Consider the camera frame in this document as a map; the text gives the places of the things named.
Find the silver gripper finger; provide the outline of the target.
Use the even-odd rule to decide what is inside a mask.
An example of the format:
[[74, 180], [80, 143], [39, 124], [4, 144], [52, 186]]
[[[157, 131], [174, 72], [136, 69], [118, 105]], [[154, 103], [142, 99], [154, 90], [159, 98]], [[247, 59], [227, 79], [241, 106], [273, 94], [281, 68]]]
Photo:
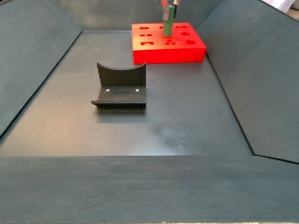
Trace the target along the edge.
[[178, 7], [179, 7], [181, 2], [182, 2], [182, 0], [173, 0], [171, 6], [174, 7], [174, 14], [173, 14], [174, 18], [177, 18], [177, 12], [178, 12]]
[[162, 0], [162, 6], [163, 6], [163, 21], [169, 21], [170, 19], [170, 4], [169, 0]]

